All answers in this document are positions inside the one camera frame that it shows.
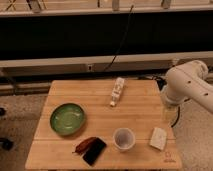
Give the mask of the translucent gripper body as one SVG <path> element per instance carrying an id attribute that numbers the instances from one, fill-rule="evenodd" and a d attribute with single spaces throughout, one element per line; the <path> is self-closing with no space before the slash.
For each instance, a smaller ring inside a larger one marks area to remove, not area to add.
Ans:
<path id="1" fill-rule="evenodd" d="M 177 107 L 164 107 L 163 108 L 163 121 L 172 126 L 178 117 Z"/>

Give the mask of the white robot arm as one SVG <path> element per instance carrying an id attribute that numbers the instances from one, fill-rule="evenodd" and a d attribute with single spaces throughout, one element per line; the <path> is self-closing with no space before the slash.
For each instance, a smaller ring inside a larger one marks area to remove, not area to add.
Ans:
<path id="1" fill-rule="evenodd" d="M 172 127 L 180 118 L 180 104 L 185 98 L 194 100 L 213 114 L 213 86 L 205 81 L 207 75 L 208 67 L 200 60 L 186 62 L 167 71 L 166 85 L 160 91 L 160 97 Z"/>

